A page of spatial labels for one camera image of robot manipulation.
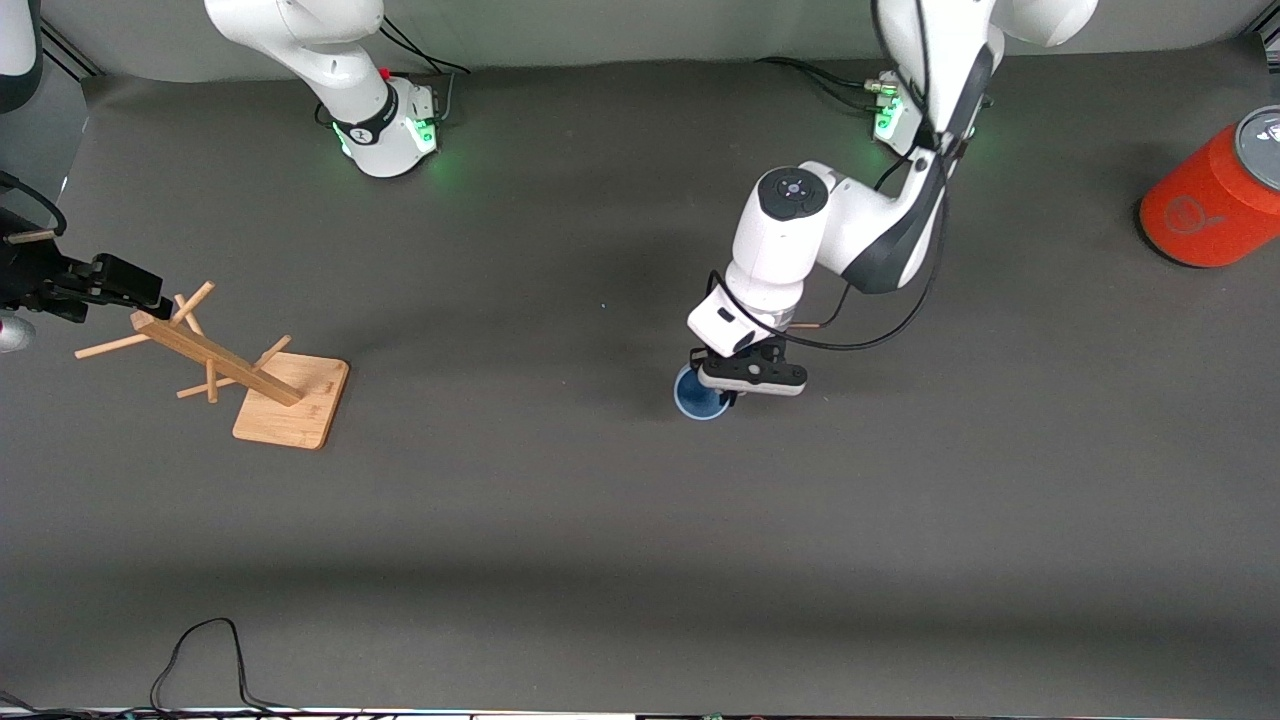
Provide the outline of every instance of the black cable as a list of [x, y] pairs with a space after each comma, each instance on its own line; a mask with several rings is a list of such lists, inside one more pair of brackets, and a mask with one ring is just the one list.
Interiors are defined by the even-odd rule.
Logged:
[[851, 87], [855, 90], [860, 90], [863, 92], [868, 92], [865, 85], [860, 81], [842, 78], [836, 73], [824, 70], [818, 65], [814, 65], [813, 63], [805, 63], [804, 60], [796, 60], [795, 58], [787, 58], [785, 55], [769, 55], [768, 58], [760, 58], [759, 60], [756, 60], [756, 63], [768, 63], [771, 65], [786, 65], [788, 68], [796, 68], [797, 70], [818, 76], [828, 82], [833, 82], [844, 87]]
[[416, 53], [417, 53], [419, 55], [421, 55], [424, 60], [426, 60], [426, 61], [429, 61], [429, 63], [439, 63], [439, 64], [442, 64], [442, 65], [445, 65], [445, 67], [449, 67], [449, 68], [454, 68], [454, 69], [457, 69], [457, 70], [461, 70], [461, 72], [463, 72], [463, 73], [466, 73], [466, 74], [471, 74], [471, 70], [468, 70], [467, 68], [463, 68], [462, 65], [458, 65], [458, 64], [456, 64], [456, 63], [451, 63], [451, 61], [448, 61], [448, 60], [442, 60], [442, 59], [439, 59], [439, 58], [433, 58], [431, 55], [428, 55], [428, 54], [426, 54], [426, 53], [424, 53], [424, 51], [422, 51], [422, 49], [421, 49], [421, 47], [419, 47], [419, 46], [417, 46], [417, 44], [416, 44], [416, 42], [413, 42], [413, 40], [412, 40], [412, 38], [410, 38], [410, 36], [408, 36], [408, 35], [407, 35], [407, 33], [406, 33], [404, 31], [402, 31], [402, 29], [401, 29], [401, 28], [399, 28], [399, 27], [398, 27], [398, 26], [397, 26], [397, 24], [396, 24], [396, 23], [394, 23], [394, 22], [393, 22], [393, 20], [390, 19], [390, 18], [385, 18], [385, 19], [387, 19], [387, 24], [388, 24], [388, 27], [390, 27], [392, 29], [394, 29], [394, 31], [396, 31], [396, 33], [397, 33], [397, 35], [399, 35], [402, 40], [404, 40], [404, 42], [408, 42], [408, 44], [410, 44], [411, 46], [413, 46], [413, 50], [415, 50], [415, 51], [416, 51]]
[[230, 618], [210, 618], [209, 620], [205, 620], [202, 623], [196, 623], [195, 625], [187, 628], [187, 632], [184, 632], [182, 637], [178, 638], [178, 642], [173, 646], [173, 652], [169, 655], [169, 664], [165, 665], [164, 670], [161, 670], [160, 674], [156, 675], [155, 682], [151, 683], [151, 692], [147, 694], [147, 700], [151, 702], [151, 707], [156, 712], [160, 714], [166, 712], [165, 710], [163, 710], [163, 706], [160, 703], [160, 688], [164, 685], [164, 682], [169, 678], [169, 673], [173, 673], [174, 665], [178, 664], [178, 655], [182, 653], [182, 643], [187, 641], [187, 637], [191, 635], [191, 633], [195, 633], [200, 628], [204, 628], [205, 625], [211, 625], [214, 623], [225, 623], [232, 632], [232, 642], [236, 644], [236, 683], [237, 683], [237, 689], [239, 691], [241, 702], [243, 702], [247, 707], [252, 707], [266, 715], [275, 716], [276, 715], [275, 711], [271, 710], [271, 707], [269, 706], [274, 707], [284, 707], [284, 706], [282, 706], [278, 702], [266, 702], [259, 700], [253, 697], [253, 693], [248, 691], [248, 679], [244, 673], [244, 652], [243, 650], [241, 650], [239, 633], [236, 630], [236, 623]]
[[36, 188], [31, 187], [29, 184], [22, 182], [20, 179], [15, 178], [14, 176], [4, 170], [0, 170], [0, 184], [6, 184], [14, 190], [20, 190], [24, 195], [27, 195], [36, 202], [40, 202], [45, 208], [45, 210], [49, 210], [49, 214], [54, 217], [54, 234], [60, 237], [64, 232], [67, 232], [67, 215], [63, 215], [63, 211], [58, 209], [58, 205], [54, 205], [52, 200], [45, 197]]
[[916, 146], [913, 145], [911, 149], [906, 151], [906, 155], [901, 155], [892, 165], [890, 165], [887, 170], [884, 170], [884, 174], [882, 174], [879, 179], [876, 181], [876, 184], [872, 186], [872, 188], [876, 192], [879, 192], [879, 188], [884, 187], [884, 183], [888, 182], [888, 178], [893, 177], [893, 173], [896, 173], [899, 168], [906, 164], [908, 159], [911, 156], [911, 152], [915, 152], [915, 150]]
[[417, 50], [413, 50], [412, 47], [410, 47], [408, 45], [404, 45], [399, 40], [396, 40], [396, 36], [393, 36], [392, 33], [387, 32], [387, 28], [378, 28], [378, 31], [381, 32], [387, 37], [387, 40], [390, 40], [392, 42], [394, 42], [396, 45], [398, 45], [401, 49], [406, 50], [407, 53], [410, 53], [412, 55], [417, 55], [419, 58], [422, 58], [424, 60], [426, 60], [426, 63], [429, 65], [431, 65], [431, 69], [435, 70], [435, 74], [444, 74], [444, 70], [440, 69], [440, 65], [435, 64], [435, 60], [428, 59], [425, 54], [422, 54], [422, 53], [420, 53]]
[[849, 291], [854, 290], [854, 286], [845, 284], [845, 292], [840, 293], [840, 302], [836, 304], [836, 309], [831, 313], [831, 316], [822, 323], [791, 323], [791, 327], [797, 331], [820, 331], [829, 327], [840, 316], [840, 311], [845, 309], [845, 301], [849, 300]]
[[387, 36], [388, 40], [390, 40], [396, 45], [399, 45], [403, 50], [407, 50], [407, 51], [417, 55], [419, 58], [426, 60], [428, 63], [430, 63], [430, 65], [433, 68], [435, 68], [436, 73], [444, 74], [444, 70], [442, 70], [439, 65], [445, 65], [445, 67], [461, 70], [465, 74], [471, 74], [471, 70], [468, 70], [467, 68], [465, 68], [465, 67], [462, 67], [462, 65], [460, 65], [457, 63], [451, 63], [448, 60], [442, 60], [439, 58], [434, 58], [431, 55], [428, 55], [426, 53], [422, 51], [421, 47], [417, 46], [416, 42], [413, 42], [412, 38], [410, 38], [408, 35], [404, 33], [404, 31], [402, 31], [399, 28], [399, 26], [396, 24], [394, 20], [392, 20], [390, 18], [387, 18], [387, 17], [384, 17], [383, 20], [387, 23], [387, 27], [392, 28], [393, 31], [396, 31], [397, 35], [401, 36], [401, 38], [403, 40], [403, 42], [401, 40], [397, 40], [394, 36], [392, 36], [392, 33], [387, 32], [387, 28], [379, 28], [380, 32], [384, 36]]
[[311, 119], [316, 122], [317, 126], [323, 128], [332, 128], [329, 123], [333, 122], [333, 115], [329, 115], [329, 122], [320, 119], [320, 110], [324, 109], [324, 102], [316, 102], [316, 109], [311, 111]]
[[846, 106], [846, 108], [849, 108], [849, 109], [851, 109], [851, 110], [854, 110], [856, 113], [867, 113], [869, 115], [874, 115], [876, 113], [879, 111], [879, 108], [877, 108], [874, 105], [860, 105], [860, 104], [854, 102], [852, 100], [850, 100], [850, 99], [840, 95], [838, 92], [836, 92], [835, 90], [832, 90], [829, 86], [824, 85], [815, 76], [810, 76], [810, 74], [805, 73], [805, 77], [808, 77], [809, 79], [812, 79], [813, 83], [818, 87], [818, 90], [826, 92], [828, 96], [833, 97], [837, 102], [840, 102], [841, 105], [844, 105], [844, 106]]
[[781, 55], [771, 55], [768, 58], [760, 58], [759, 60], [756, 60], [756, 63], [767, 63], [773, 65], [785, 65], [788, 68], [796, 68], [797, 70], [803, 72], [806, 78], [813, 81], [813, 83], [818, 86], [818, 90], [820, 90], [829, 97], [835, 99], [841, 105], [858, 113], [876, 114], [879, 111], [879, 108], [877, 108], [876, 105], [855, 102], [845, 97], [840, 92], [837, 92], [836, 88], [827, 85], [827, 82], [831, 82], [840, 87], [856, 88], [859, 91], [865, 92], [865, 90], [863, 90], [861, 87], [861, 83], [855, 83], [854, 81], [845, 79], [837, 74], [829, 73], [822, 68], [805, 63], [804, 60], [796, 60], [795, 58], [783, 58]]

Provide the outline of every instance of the wooden mug tree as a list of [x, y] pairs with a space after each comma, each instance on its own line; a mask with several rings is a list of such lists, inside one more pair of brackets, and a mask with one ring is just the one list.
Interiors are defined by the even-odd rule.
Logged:
[[77, 351], [76, 357], [83, 360], [148, 340], [155, 341], [205, 368], [205, 384], [180, 389], [178, 397], [205, 395], [209, 402], [218, 402], [220, 387], [239, 383], [248, 388], [239, 416], [236, 418], [236, 427], [232, 428], [234, 437], [306, 450], [323, 446], [329, 437], [329, 427], [333, 425], [351, 366], [333, 357], [280, 352], [292, 340], [289, 336], [282, 337], [257, 363], [250, 364], [206, 338], [196, 320], [196, 306], [212, 290], [214, 283], [206, 282], [189, 300], [175, 295], [178, 310], [169, 320], [141, 310], [133, 313], [129, 322], [137, 334], [86, 347]]

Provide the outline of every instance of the gray table surface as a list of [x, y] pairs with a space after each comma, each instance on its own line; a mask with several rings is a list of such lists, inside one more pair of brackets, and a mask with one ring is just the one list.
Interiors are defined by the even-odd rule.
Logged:
[[[669, 386], [755, 179], [888, 163], [801, 76], [477, 73], [392, 181], [298, 82], [92, 90], [64, 249], [212, 279], [211, 337], [353, 374], [325, 450], [260, 446], [230, 437], [241, 391], [175, 400], [201, 373], [163, 348], [72, 359], [127, 313], [38, 319], [0, 359], [9, 691], [143, 702], [178, 633], [230, 615], [287, 703], [1280, 712], [1280, 246], [1196, 272], [1132, 219], [1267, 101], [1256, 40], [1009, 60], [918, 323], [797, 348], [801, 397], [710, 424]], [[166, 701], [234, 701], [224, 635]]]

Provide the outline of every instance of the wooden peg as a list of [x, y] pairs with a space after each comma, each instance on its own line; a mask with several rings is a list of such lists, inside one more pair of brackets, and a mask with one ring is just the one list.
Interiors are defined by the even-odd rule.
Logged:
[[205, 387], [209, 388], [209, 404], [218, 402], [218, 373], [212, 359], [205, 360]]
[[205, 299], [209, 297], [209, 293], [212, 291], [214, 291], [214, 283], [211, 282], [205, 282], [205, 284], [200, 286], [200, 290], [197, 290], [196, 293], [191, 296], [191, 300], [188, 300], [186, 305], [179, 307], [178, 311], [173, 314], [173, 318], [169, 318], [169, 324], [177, 325], [178, 323], [186, 320], [187, 315], [191, 315], [196, 310], [196, 305], [204, 302]]
[[[187, 304], [188, 309], [192, 307], [196, 301], [195, 297], [191, 300], [192, 301]], [[242, 357], [184, 327], [156, 320], [151, 315], [142, 311], [131, 315], [129, 322], [133, 323], [134, 331], [150, 337], [179, 355], [184, 355], [191, 360], [200, 363], [201, 365], [212, 360], [214, 369], [219, 373], [232, 378], [244, 387], [256, 389], [265, 397], [269, 397], [285, 407], [292, 407], [302, 400], [302, 391], [291, 387], [288, 383], [270, 373], [255, 370], [253, 366], [246, 363]]]
[[[173, 296], [173, 301], [178, 304], [179, 310], [187, 306], [187, 299], [180, 292]], [[205, 334], [205, 331], [200, 327], [200, 320], [196, 319], [195, 313], [189, 313], [186, 318], [183, 318], [183, 320], [187, 320], [187, 327], [191, 328], [191, 332], [196, 334]]]
[[137, 345], [140, 342], [146, 342], [148, 338], [145, 334], [133, 334], [129, 337], [122, 337], [120, 340], [113, 340], [111, 342], [104, 342], [102, 345], [95, 345], [93, 347], [86, 347], [84, 350], [76, 351], [76, 359], [83, 360], [86, 357], [92, 357], [95, 355], [101, 355], [104, 352], [110, 352], [113, 350], [119, 350], [122, 347], [129, 347], [131, 345]]
[[51, 229], [38, 229], [27, 232], [15, 232], [13, 234], [4, 236], [3, 240], [8, 245], [23, 245], [27, 242], [44, 242], [46, 240], [54, 240], [58, 233]]
[[[264, 352], [262, 356], [257, 359], [257, 363], [253, 363], [253, 369], [255, 370], [261, 370], [262, 365], [266, 365], [266, 361], [270, 360], [271, 357], [274, 357], [276, 352], [284, 350], [284, 346], [289, 345], [291, 340], [293, 340], [293, 338], [289, 337], [289, 336], [284, 336], [280, 340], [275, 341], [275, 345], [273, 345], [271, 347], [269, 347], [266, 350], [266, 352]], [[236, 380], [233, 380], [230, 378], [223, 378], [223, 379], [218, 380], [218, 383], [215, 383], [215, 384], [218, 384], [218, 387], [227, 387], [227, 386], [236, 384]], [[187, 389], [179, 389], [178, 391], [178, 397], [192, 397], [192, 396], [200, 395], [202, 392], [206, 392], [207, 389], [209, 389], [209, 383], [205, 383], [202, 386], [196, 386], [196, 387], [188, 387]]]

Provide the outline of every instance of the orange can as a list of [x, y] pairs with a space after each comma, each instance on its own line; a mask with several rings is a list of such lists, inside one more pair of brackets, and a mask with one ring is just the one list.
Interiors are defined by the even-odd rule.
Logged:
[[1280, 105], [1217, 133], [1142, 200], [1147, 240], [1197, 268], [1230, 265], [1280, 236]]

